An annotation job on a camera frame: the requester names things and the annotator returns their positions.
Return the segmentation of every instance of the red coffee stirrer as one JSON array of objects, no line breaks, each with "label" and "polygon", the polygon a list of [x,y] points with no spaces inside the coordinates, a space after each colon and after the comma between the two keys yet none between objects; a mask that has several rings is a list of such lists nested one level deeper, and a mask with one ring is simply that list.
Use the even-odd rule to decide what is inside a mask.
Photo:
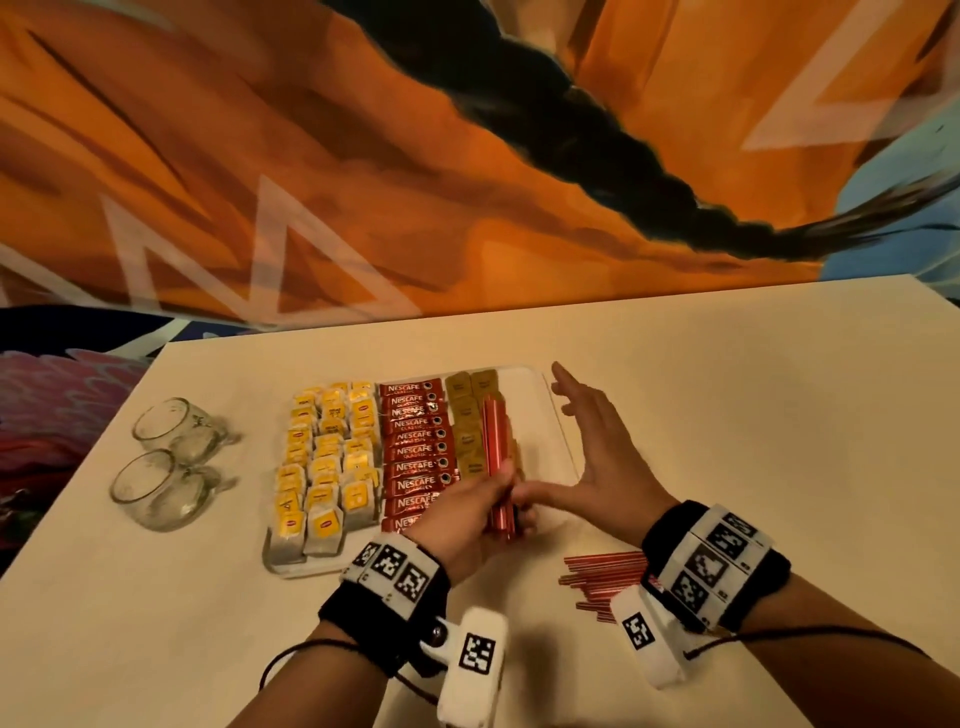
[{"label": "red coffee stirrer", "polygon": [[[507,459],[510,448],[510,429],[507,420],[507,405],[501,400],[487,396],[483,400],[483,442],[487,451],[487,472],[490,474],[500,470],[503,461]],[[502,533],[508,539],[516,536],[516,518],[514,505],[509,497],[497,503],[490,512],[490,529]]]},{"label": "red coffee stirrer", "polygon": [[597,621],[609,623],[616,622],[610,600],[627,587],[639,584],[647,570],[643,551],[567,556],[564,563],[572,573],[561,576],[560,584],[581,590],[586,598],[577,602],[577,609],[593,612]]}]

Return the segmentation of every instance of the glass rim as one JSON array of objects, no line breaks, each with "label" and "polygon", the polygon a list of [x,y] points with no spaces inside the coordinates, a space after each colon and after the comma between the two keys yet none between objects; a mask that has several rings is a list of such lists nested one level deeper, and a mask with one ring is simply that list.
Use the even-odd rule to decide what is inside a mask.
[{"label": "glass rim", "polygon": [[[153,412],[155,409],[157,409],[158,407],[160,407],[162,404],[166,404],[168,401],[181,401],[181,402],[183,402],[183,404],[185,405],[185,409],[183,410],[183,417],[181,417],[181,418],[177,421],[177,423],[176,423],[175,425],[173,425],[172,427],[170,427],[170,428],[167,429],[167,430],[164,430],[163,432],[161,432],[161,433],[158,434],[158,435],[154,435],[153,437],[140,437],[139,435],[137,435],[137,434],[136,434],[136,427],[140,424],[140,421],[143,420],[143,418],[145,418],[147,415],[149,415],[149,414],[150,414],[151,412]],[[166,400],[164,400],[164,401],[162,401],[162,402],[158,402],[157,404],[154,404],[154,405],[148,407],[145,412],[143,412],[138,418],[136,418],[136,422],[133,423],[133,427],[131,427],[130,432],[131,432],[131,435],[133,436],[133,439],[134,439],[134,440],[137,440],[138,442],[141,442],[141,443],[149,443],[151,440],[156,440],[156,439],[159,438],[159,437],[164,437],[164,436],[166,436],[166,435],[169,435],[171,432],[173,432],[175,429],[177,429],[180,425],[182,425],[189,416],[190,416],[190,402],[189,402],[189,400],[185,400],[183,397],[170,397],[170,398],[168,398],[168,399],[166,399]]]},{"label": "glass rim", "polygon": [[[168,457],[169,460],[170,460],[169,469],[167,470],[167,474],[166,474],[165,476],[163,476],[163,479],[160,480],[160,482],[156,485],[155,488],[152,488],[151,490],[149,490],[147,493],[143,494],[142,496],[138,496],[138,497],[136,497],[136,498],[130,498],[130,499],[118,497],[118,496],[113,492],[113,489],[116,488],[116,484],[117,484],[117,481],[120,479],[120,476],[123,475],[123,473],[125,473],[125,472],[127,471],[127,468],[130,468],[134,463],[142,460],[142,459],[145,458],[145,457],[148,457],[149,455],[153,455],[153,454],[155,454],[155,453],[157,453],[157,452],[164,452],[164,453],[166,453],[167,457]],[[120,469],[120,472],[113,478],[113,482],[110,483],[110,491],[109,491],[109,492],[110,492],[110,500],[112,500],[114,503],[117,503],[118,505],[130,505],[131,503],[136,503],[136,502],[138,502],[139,500],[143,500],[145,497],[150,497],[150,496],[152,496],[154,493],[156,493],[158,490],[160,490],[160,488],[162,488],[163,486],[165,486],[165,485],[167,484],[167,481],[170,480],[171,476],[174,474],[174,472],[175,472],[176,470],[177,470],[177,458],[175,458],[175,457],[174,457],[174,453],[171,452],[171,451],[168,450],[168,449],[152,449],[152,450],[150,450],[150,451],[148,451],[148,452],[144,452],[142,455],[137,455],[136,457],[134,457],[133,460],[131,460],[129,463],[127,463],[127,465],[125,465],[123,468],[121,468],[121,469]]]}]

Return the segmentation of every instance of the person's left hand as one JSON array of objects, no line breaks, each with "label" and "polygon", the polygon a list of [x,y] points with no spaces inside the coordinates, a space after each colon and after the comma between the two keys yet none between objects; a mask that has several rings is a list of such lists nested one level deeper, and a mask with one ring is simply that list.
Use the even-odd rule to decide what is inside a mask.
[{"label": "person's left hand", "polygon": [[[506,460],[499,473],[461,480],[447,488],[403,535],[432,553],[456,586],[477,571],[505,542],[495,533],[484,533],[487,516],[514,483],[516,469]],[[518,529],[529,535],[536,514],[526,507],[519,512]]]}]

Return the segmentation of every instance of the forearm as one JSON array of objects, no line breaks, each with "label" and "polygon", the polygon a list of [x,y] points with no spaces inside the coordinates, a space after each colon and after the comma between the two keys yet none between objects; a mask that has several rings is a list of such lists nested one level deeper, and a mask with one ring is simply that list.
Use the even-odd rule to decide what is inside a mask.
[{"label": "forearm", "polygon": [[[321,622],[308,638],[353,642]],[[369,728],[387,676],[363,655],[319,645],[295,654],[229,728]]]},{"label": "forearm", "polygon": [[[812,625],[879,629],[794,574],[757,603],[740,634]],[[747,648],[816,728],[960,725],[960,678],[905,647],[824,635]]]}]

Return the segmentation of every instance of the tabletop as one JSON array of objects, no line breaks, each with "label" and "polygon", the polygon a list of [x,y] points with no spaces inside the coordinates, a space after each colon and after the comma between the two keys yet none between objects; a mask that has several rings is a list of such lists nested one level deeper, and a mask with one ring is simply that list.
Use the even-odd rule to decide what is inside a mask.
[{"label": "tabletop", "polygon": [[[217,454],[239,482],[196,522],[153,533],[126,518],[107,489],[150,405],[186,397],[254,431],[280,372],[293,392],[554,359],[607,390],[675,496],[758,523],[796,572],[960,671],[960,311],[910,278],[862,279],[165,347],[0,580],[5,724],[225,725],[335,587],[264,570],[244,487],[255,438]],[[582,466],[567,418],[564,434]],[[451,595],[454,618],[481,604],[510,621],[497,725],[806,725],[740,645],[704,655],[686,684],[646,685],[617,627],[557,585],[564,555],[620,548],[569,521]],[[433,717],[395,681],[377,722]]]}]

